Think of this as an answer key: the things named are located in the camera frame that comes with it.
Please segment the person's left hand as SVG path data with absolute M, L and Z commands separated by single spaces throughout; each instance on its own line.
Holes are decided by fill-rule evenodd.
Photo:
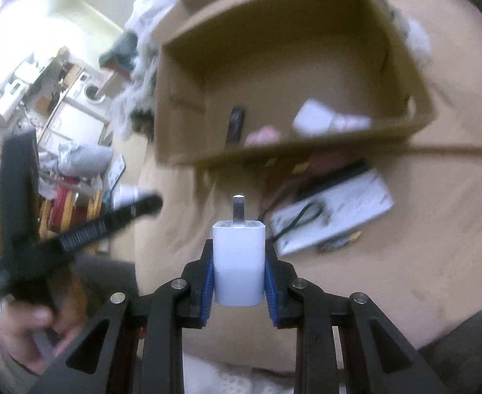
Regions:
M 58 334 L 59 342 L 51 350 L 51 356 L 57 357 L 88 321 L 87 296 L 76 274 L 69 277 L 62 293 L 65 296 L 57 311 L 43 305 L 17 300 L 2 306 L 2 347 L 12 359 L 38 375 L 43 374 L 51 361 L 42 356 L 33 336 L 47 329 Z

